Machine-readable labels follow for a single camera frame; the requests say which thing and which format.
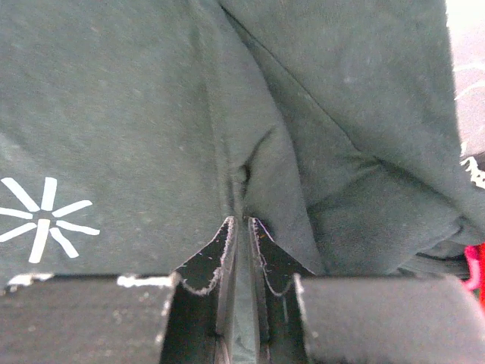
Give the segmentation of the black t shirt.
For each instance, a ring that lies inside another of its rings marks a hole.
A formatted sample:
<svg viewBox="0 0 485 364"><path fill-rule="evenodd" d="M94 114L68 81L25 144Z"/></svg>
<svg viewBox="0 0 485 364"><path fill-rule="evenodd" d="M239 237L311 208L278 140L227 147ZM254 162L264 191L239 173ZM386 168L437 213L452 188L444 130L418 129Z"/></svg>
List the black t shirt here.
<svg viewBox="0 0 485 364"><path fill-rule="evenodd" d="M3 1L1 294L169 275L237 223L232 360L259 363L248 221L319 277L469 279L444 1Z"/></svg>

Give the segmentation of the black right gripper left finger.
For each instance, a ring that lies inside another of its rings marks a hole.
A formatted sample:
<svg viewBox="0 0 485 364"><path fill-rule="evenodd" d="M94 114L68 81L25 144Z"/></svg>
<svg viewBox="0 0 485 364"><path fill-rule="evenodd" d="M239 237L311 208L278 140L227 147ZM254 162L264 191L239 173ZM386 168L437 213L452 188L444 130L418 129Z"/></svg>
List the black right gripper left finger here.
<svg viewBox="0 0 485 364"><path fill-rule="evenodd" d="M1 294L3 363L229 363L237 223L169 275L27 274Z"/></svg>

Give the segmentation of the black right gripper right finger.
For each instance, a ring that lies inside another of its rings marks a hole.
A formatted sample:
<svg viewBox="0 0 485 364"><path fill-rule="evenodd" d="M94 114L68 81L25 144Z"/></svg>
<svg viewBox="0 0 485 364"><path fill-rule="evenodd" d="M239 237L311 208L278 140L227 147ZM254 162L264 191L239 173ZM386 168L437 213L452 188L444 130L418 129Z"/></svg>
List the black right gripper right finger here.
<svg viewBox="0 0 485 364"><path fill-rule="evenodd" d="M457 278L319 277L248 229L259 363L484 361L484 312Z"/></svg>

